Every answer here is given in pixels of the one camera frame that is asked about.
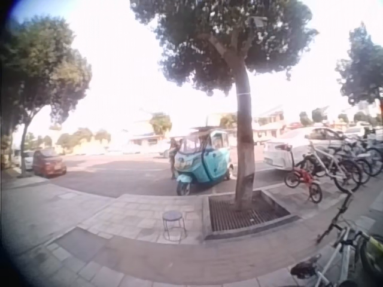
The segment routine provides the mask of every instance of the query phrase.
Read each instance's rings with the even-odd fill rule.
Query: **small stool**
[[[168,240],[168,241],[177,242],[177,241],[181,241],[182,240],[182,233],[180,234],[180,239],[179,240],[172,240],[170,238],[168,222],[175,222],[175,221],[178,221],[178,225],[179,226],[171,227],[170,230],[174,229],[174,228],[183,229],[185,237],[187,236],[187,232],[186,232],[186,228],[185,228],[185,220],[184,220],[184,218],[182,216],[182,213],[177,211],[177,210],[166,211],[162,215],[162,222],[163,222],[163,228],[164,228],[164,238],[166,240]]]

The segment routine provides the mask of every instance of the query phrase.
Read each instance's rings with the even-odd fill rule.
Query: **asphalt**
[[[232,158],[236,164],[236,152]],[[262,161],[257,152],[254,187],[280,183],[284,172]],[[174,196],[177,183],[171,180],[169,162],[156,154],[138,155],[82,155],[67,156],[66,175],[52,178],[61,187],[100,196],[118,197],[123,194]],[[195,194],[226,193],[235,190],[236,181],[223,181],[213,186],[195,186]]]

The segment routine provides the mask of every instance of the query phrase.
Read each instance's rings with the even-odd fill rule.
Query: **electric tricycle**
[[[216,127],[195,129],[183,137],[175,155],[179,196],[189,195],[193,184],[215,184],[233,175],[227,133]]]

